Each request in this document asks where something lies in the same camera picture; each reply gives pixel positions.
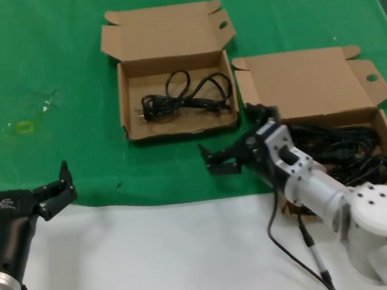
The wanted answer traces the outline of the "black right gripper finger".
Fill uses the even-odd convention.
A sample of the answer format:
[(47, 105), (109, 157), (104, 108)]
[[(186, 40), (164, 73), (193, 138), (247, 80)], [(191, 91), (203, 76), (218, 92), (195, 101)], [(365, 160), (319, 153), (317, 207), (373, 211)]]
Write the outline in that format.
[(260, 129), (270, 120), (281, 123), (280, 113), (275, 106), (268, 107), (262, 104), (245, 103), (245, 112), (247, 120), (255, 129)]
[(199, 151), (208, 172), (213, 176), (234, 175), (242, 172), (241, 161), (235, 146), (212, 152), (205, 146), (199, 145)]

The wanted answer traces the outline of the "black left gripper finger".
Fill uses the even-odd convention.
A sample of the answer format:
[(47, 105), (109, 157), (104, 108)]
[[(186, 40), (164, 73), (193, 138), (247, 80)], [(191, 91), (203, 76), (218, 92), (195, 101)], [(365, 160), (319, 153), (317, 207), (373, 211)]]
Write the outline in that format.
[(67, 162), (62, 161), (58, 180), (34, 189), (32, 194), (40, 206), (38, 214), (45, 221), (50, 221), (77, 199), (77, 192)]

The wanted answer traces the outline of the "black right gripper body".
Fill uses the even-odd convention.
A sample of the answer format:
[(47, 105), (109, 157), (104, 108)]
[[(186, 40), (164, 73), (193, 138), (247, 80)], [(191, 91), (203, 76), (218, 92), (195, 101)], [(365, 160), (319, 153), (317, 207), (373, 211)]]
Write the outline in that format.
[(281, 193), (285, 174), (279, 173), (263, 138), (253, 131), (247, 131), (235, 143), (238, 160), (251, 169), (261, 180)]

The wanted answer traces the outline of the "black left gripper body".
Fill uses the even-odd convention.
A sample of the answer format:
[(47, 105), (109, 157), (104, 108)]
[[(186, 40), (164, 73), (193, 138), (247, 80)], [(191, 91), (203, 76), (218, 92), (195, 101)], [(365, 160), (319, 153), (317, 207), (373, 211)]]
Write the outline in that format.
[(29, 190), (0, 192), (0, 272), (17, 281), (24, 279), (38, 208)]

